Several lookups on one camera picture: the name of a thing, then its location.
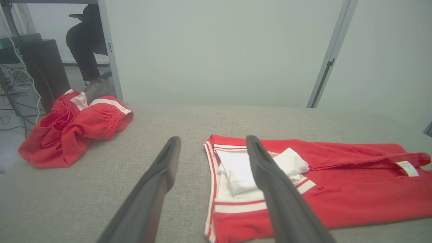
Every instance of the computer tower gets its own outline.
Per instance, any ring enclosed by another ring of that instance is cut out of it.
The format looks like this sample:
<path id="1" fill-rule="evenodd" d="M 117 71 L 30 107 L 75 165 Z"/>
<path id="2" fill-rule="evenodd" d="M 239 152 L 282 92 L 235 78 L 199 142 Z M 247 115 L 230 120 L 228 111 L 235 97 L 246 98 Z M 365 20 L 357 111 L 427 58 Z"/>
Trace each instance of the computer tower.
<path id="1" fill-rule="evenodd" d="M 16 102 L 33 107 L 16 105 L 22 115 L 37 115 L 38 111 L 34 108 L 38 96 L 34 92 L 34 84 L 41 96 L 39 108 L 46 114 L 50 113 L 55 100 L 70 89 L 56 41 L 24 43 L 17 51 L 34 82 L 25 74 L 24 65 L 16 58 L 12 47 L 0 49 L 0 69 L 6 83 L 2 84 L 3 90 L 7 89 L 6 92 L 13 94 L 12 98 Z"/>

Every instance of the desk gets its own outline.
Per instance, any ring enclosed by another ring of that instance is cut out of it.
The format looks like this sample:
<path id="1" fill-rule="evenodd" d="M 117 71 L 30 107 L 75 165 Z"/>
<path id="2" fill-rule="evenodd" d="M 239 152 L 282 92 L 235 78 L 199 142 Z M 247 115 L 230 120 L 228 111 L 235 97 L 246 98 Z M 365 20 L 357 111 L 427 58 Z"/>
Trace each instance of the desk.
<path id="1" fill-rule="evenodd" d="M 0 0 L 0 3 L 5 3 L 6 0 Z M 114 96 L 116 96 L 119 100 L 123 101 L 123 95 L 121 92 L 120 87 L 120 81 L 118 78 L 118 72 L 117 67 L 115 63 L 115 56 L 113 53 L 113 47 L 112 47 L 112 41 L 111 41 L 111 32 L 110 27 L 108 24 L 108 16 L 107 16 L 107 10 L 105 6 L 105 0 L 10 0 L 10 3 L 80 3 L 80 4 L 98 4 L 99 3 L 99 9 L 101 14 L 101 20 L 102 20 L 102 27 L 105 35 L 105 42 L 107 46 L 108 52 L 108 58 L 110 60 L 110 66 L 112 71 L 112 83 L 110 81 L 110 84 L 113 84 L 113 88 L 115 90 Z M 11 23 L 12 17 L 8 14 L 7 11 L 4 11 L 6 19 L 8 23 Z M 9 24 L 10 29 L 13 31 L 13 27 L 11 24 Z"/>
<path id="2" fill-rule="evenodd" d="M 176 180 L 166 195 L 156 242 L 208 243 L 204 236 L 211 133 L 262 139 L 397 143 L 432 154 L 432 137 L 382 115 L 248 106 L 131 104 L 135 116 L 108 141 L 93 141 L 69 168 L 21 160 L 0 178 L 2 243 L 94 243 L 171 136 L 181 137 Z M 430 242 L 432 218 L 332 230 L 339 243 Z M 269 243 L 272 240 L 254 240 Z"/>

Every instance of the gray table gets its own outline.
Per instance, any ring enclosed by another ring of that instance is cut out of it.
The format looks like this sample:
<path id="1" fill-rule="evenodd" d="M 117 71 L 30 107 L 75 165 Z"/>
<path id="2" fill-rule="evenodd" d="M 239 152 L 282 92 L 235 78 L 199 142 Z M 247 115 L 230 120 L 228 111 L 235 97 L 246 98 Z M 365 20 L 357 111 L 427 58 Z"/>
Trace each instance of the gray table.
<path id="1" fill-rule="evenodd" d="M 340 143 L 398 143 L 432 153 L 432 137 L 380 115 L 317 109 L 131 106 L 133 121 L 109 141 L 95 141 L 70 168 L 38 169 L 22 161 L 0 176 L 0 242 L 95 242 L 165 142 L 181 137 L 177 179 L 166 195 L 158 242 L 207 242 L 204 223 L 211 134 Z M 432 219 L 332 230 L 338 242 L 420 243 Z M 253 242 L 272 242 L 272 239 Z"/>

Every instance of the shoe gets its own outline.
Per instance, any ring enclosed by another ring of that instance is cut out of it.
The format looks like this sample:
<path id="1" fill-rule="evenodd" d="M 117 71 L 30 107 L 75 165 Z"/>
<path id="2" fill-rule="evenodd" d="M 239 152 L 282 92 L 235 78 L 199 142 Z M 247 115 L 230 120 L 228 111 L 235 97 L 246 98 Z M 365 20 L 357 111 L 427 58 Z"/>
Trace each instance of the shoe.
<path id="1" fill-rule="evenodd" d="M 102 96 L 109 95 L 108 80 L 102 79 L 100 82 L 92 82 L 84 89 L 86 93 L 87 102 L 101 98 Z"/>

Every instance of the metal frame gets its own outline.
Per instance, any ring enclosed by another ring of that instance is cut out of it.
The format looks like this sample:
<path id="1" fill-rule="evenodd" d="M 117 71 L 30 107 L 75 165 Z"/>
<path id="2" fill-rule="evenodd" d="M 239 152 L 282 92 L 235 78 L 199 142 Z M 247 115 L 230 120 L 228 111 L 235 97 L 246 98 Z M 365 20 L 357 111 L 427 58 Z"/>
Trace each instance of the metal frame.
<path id="1" fill-rule="evenodd" d="M 428 136 L 430 136 L 430 137 L 432 137 L 432 121 L 429 124 L 429 126 L 426 127 L 426 130 L 423 133 L 426 134 L 426 135 L 428 135 Z"/>
<path id="2" fill-rule="evenodd" d="M 344 0 L 307 108 L 316 108 L 327 84 L 359 0 Z"/>
<path id="3" fill-rule="evenodd" d="M 105 36 L 105 44 L 107 46 L 108 58 L 111 66 L 112 81 L 115 89 L 115 95 L 117 99 L 119 99 L 121 102 L 124 102 L 123 93 L 121 91 L 121 86 L 120 86 L 120 78 L 118 76 L 117 63 L 115 61 L 114 45 L 112 43 L 112 38 L 111 38 L 111 29 L 109 27 L 108 10 L 106 7 L 106 2 L 105 0 L 98 0 L 98 4 L 99 4 L 99 12 L 101 14 L 102 29 L 104 31 L 104 36 Z"/>
<path id="4" fill-rule="evenodd" d="M 8 27 L 9 27 L 8 31 L 9 31 L 10 34 L 15 34 L 16 32 L 13 29 L 13 17 L 11 15 L 11 13 L 13 13 L 13 12 L 12 11 L 11 12 L 8 11 L 9 6 L 6 4 L 5 0 L 0 0 L 0 3 L 1 3 L 1 7 L 3 9 L 3 14 L 4 14 L 3 18 L 6 20 L 6 23 L 7 23 Z"/>

